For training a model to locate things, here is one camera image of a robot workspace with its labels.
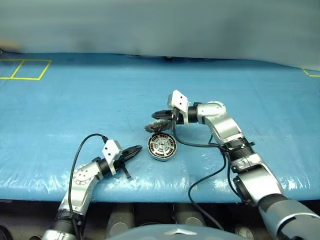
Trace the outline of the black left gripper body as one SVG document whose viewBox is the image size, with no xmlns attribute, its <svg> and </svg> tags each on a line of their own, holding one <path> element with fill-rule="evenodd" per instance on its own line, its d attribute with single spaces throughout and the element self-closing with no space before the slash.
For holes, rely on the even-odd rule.
<svg viewBox="0 0 320 240">
<path fill-rule="evenodd" d="M 116 171 L 122 170 L 127 179 L 131 178 L 130 173 L 126 168 L 126 162 L 131 158 L 130 154 L 122 154 L 118 160 L 114 162 L 114 168 Z"/>
</svg>

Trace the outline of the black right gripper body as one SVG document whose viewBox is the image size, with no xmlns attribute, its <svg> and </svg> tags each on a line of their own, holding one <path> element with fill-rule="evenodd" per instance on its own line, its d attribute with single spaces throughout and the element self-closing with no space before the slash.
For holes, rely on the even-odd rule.
<svg viewBox="0 0 320 240">
<path fill-rule="evenodd" d="M 176 131 L 177 125 L 184 125 L 184 116 L 180 113 L 179 109 L 174 107 L 172 110 L 172 131 Z"/>
</svg>

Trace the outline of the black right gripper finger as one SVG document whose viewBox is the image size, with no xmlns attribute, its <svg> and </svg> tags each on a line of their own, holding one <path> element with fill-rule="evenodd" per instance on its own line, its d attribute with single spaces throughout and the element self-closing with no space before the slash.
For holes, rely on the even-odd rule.
<svg viewBox="0 0 320 240">
<path fill-rule="evenodd" d="M 151 115 L 151 117 L 156 120 L 172 120 L 173 119 L 173 111 L 172 110 L 156 111 Z"/>
</svg>

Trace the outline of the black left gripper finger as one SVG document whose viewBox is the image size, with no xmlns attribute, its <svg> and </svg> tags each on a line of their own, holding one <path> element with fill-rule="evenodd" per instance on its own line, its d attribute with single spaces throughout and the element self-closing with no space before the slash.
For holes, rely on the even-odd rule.
<svg viewBox="0 0 320 240">
<path fill-rule="evenodd" d="M 122 162 L 125 163 L 130 159 L 134 158 L 138 153 L 137 152 L 126 152 L 122 154 Z"/>
<path fill-rule="evenodd" d="M 124 150 L 124 156 L 125 157 L 134 157 L 142 150 L 142 148 L 143 147 L 141 145 L 131 146 L 131 147 Z"/>
</svg>

